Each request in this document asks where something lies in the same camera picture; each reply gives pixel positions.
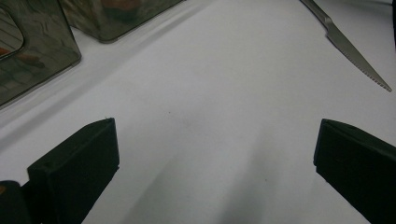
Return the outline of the steel serrated knife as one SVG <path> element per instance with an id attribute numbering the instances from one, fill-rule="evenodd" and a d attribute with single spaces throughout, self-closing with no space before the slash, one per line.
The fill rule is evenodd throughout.
<path id="1" fill-rule="evenodd" d="M 388 92 L 391 86 L 375 71 L 363 55 L 355 48 L 349 39 L 339 30 L 332 18 L 314 1 L 300 0 L 318 19 L 326 30 L 329 41 L 368 78 Z"/>

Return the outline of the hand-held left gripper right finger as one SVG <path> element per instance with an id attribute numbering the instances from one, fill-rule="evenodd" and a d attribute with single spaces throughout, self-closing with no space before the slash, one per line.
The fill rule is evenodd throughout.
<path id="1" fill-rule="evenodd" d="M 314 165 L 371 224 L 396 224 L 396 147 L 352 125 L 323 119 Z"/>

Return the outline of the smoky translucent plastic bin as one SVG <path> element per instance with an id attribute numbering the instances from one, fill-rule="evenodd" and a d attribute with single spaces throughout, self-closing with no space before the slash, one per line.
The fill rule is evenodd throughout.
<path id="1" fill-rule="evenodd" d="M 81 60 L 58 0 L 0 0 L 0 106 Z"/>
<path id="2" fill-rule="evenodd" d="M 68 23 L 111 43 L 185 0 L 59 0 Z"/>

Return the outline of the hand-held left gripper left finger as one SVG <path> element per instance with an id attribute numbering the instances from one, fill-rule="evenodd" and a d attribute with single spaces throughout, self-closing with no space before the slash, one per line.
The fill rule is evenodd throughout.
<path id="1" fill-rule="evenodd" d="M 81 224 L 120 165 L 113 118 L 88 124 L 31 164 L 35 224 Z"/>

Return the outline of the white table cover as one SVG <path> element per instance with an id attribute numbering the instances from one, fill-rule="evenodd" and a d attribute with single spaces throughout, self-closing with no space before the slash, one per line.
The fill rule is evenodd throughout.
<path id="1" fill-rule="evenodd" d="M 391 0 L 315 0 L 385 80 L 300 0 L 189 0 L 0 111 L 0 180 L 113 118 L 120 169 L 84 224 L 368 224 L 316 173 L 319 124 L 396 146 Z"/>

